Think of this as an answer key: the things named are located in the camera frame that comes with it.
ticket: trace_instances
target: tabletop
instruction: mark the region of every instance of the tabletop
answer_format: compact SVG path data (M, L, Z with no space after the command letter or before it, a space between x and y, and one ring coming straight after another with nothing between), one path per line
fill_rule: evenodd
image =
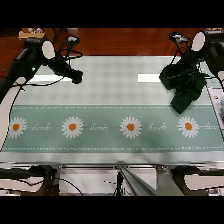
M83 82L25 86L10 114L0 162L182 164L224 161L207 88L182 114L159 81L169 56L85 56L71 62ZM202 70L210 74L202 63ZM32 83L60 79L42 66ZM184 131L188 125L190 132Z

